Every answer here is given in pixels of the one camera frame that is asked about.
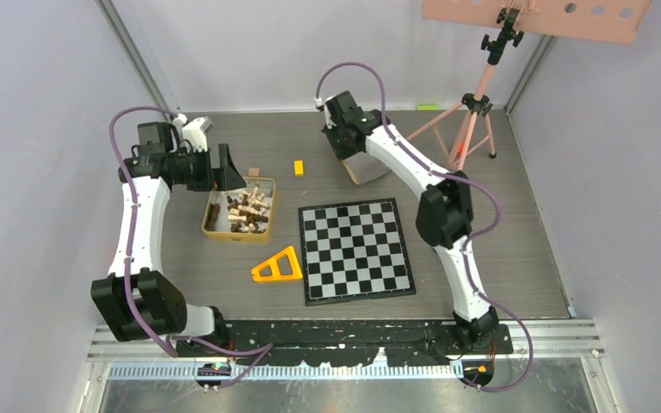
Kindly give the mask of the tin lid with bears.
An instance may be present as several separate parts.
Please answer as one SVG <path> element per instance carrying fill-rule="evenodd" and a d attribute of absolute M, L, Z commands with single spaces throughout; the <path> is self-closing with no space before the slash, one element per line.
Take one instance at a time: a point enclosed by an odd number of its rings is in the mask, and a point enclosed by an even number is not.
<path fill-rule="evenodd" d="M 342 160 L 341 164 L 351 181 L 359 186 L 380 179 L 391 172 L 384 163 L 366 152 L 358 152 Z"/>

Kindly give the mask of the gold tin box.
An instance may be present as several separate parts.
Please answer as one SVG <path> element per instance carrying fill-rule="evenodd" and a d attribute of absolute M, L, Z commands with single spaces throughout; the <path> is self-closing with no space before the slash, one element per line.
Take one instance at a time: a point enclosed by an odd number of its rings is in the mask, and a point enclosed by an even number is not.
<path fill-rule="evenodd" d="M 210 193 L 201 229 L 214 241 L 267 244 L 273 229 L 276 182 L 245 177 L 247 186 Z"/>

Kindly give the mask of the black white folding chessboard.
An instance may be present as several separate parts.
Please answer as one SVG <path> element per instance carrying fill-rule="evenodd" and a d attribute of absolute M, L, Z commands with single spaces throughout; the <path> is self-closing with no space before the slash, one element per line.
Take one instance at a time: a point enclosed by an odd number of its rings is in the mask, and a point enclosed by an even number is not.
<path fill-rule="evenodd" d="M 298 220 L 307 306 L 416 293 L 395 199 L 301 206 Z"/>

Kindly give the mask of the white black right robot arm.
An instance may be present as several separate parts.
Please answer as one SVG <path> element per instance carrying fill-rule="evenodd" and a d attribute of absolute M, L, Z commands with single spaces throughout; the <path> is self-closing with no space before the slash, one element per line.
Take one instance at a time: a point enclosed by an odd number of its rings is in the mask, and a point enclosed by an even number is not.
<path fill-rule="evenodd" d="M 411 145 L 379 110 L 365 111 L 350 92 L 316 98 L 324 114 L 323 134 L 342 161 L 369 155 L 399 177 L 418 200 L 415 226 L 439 256 L 453 293 L 453 335 L 468 353 L 491 342 L 499 318 L 486 297 L 472 246 L 470 182 L 451 173 Z"/>

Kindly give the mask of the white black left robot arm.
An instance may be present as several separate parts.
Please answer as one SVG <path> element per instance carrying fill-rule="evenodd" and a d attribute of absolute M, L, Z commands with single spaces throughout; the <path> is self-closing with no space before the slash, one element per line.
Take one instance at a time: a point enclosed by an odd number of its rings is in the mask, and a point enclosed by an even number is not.
<path fill-rule="evenodd" d="M 206 354 L 223 354 L 230 342 L 215 306 L 196 306 L 165 276 L 161 261 L 164 216 L 175 185 L 209 192 L 245 188 L 229 147 L 220 144 L 219 164 L 211 165 L 207 133 L 212 121 L 198 117 L 138 126 L 139 142 L 125 158 L 119 178 L 124 199 L 120 236 L 108 276 L 91 284 L 90 296 L 120 342 L 158 336 L 196 336 Z"/>

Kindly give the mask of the small yellow block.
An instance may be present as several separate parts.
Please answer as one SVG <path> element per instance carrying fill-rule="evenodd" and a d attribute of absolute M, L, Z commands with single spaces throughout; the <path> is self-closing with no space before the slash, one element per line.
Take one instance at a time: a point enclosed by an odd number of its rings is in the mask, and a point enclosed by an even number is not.
<path fill-rule="evenodd" d="M 304 162 L 302 160 L 295 160 L 293 162 L 293 172 L 297 177 L 303 176 L 305 174 Z"/>

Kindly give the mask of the small green block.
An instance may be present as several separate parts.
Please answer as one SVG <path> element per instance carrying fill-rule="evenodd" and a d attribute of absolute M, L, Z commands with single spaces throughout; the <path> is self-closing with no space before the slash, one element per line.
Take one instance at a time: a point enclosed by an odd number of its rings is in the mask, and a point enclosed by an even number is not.
<path fill-rule="evenodd" d="M 437 111 L 440 110 L 438 104 L 418 104 L 415 106 L 417 111 Z"/>

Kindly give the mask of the pink tripod music stand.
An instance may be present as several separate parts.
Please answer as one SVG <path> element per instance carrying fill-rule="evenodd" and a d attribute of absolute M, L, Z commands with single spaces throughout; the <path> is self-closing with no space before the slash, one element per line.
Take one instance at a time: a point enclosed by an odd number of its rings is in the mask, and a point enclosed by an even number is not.
<path fill-rule="evenodd" d="M 433 131 L 447 153 L 447 164 L 455 169 L 461 169 L 468 155 L 485 143 L 489 145 L 489 157 L 496 157 L 489 119 L 492 102 L 486 92 L 507 46 L 519 46 L 528 33 L 629 45 L 636 39 L 651 4 L 647 0 L 425 1 L 424 18 L 497 28 L 499 32 L 494 38 L 487 34 L 481 41 L 481 50 L 488 53 L 488 58 L 474 92 L 464 94 L 458 103 L 407 138 L 413 140 Z M 448 147 L 438 125 L 463 108 L 466 115 L 454 144 Z"/>

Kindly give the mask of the yellow triangular toy frame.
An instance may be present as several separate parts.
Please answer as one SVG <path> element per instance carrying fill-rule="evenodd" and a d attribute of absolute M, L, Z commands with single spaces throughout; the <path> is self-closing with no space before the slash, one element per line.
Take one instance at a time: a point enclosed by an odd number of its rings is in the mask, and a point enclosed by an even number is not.
<path fill-rule="evenodd" d="M 304 278 L 295 248 L 290 245 L 251 270 L 256 283 L 283 282 Z"/>

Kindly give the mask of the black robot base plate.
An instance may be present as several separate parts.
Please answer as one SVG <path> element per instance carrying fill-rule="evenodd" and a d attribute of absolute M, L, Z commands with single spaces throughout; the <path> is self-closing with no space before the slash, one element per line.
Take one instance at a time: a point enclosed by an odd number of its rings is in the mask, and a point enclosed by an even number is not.
<path fill-rule="evenodd" d="M 423 319 L 229 320 L 204 341 L 231 351 L 247 367 L 269 346 L 261 366 L 368 366 L 384 355 L 391 367 L 441 366 L 462 355 L 512 354 L 510 331 L 498 325 L 478 342 L 464 341 L 451 321 Z"/>

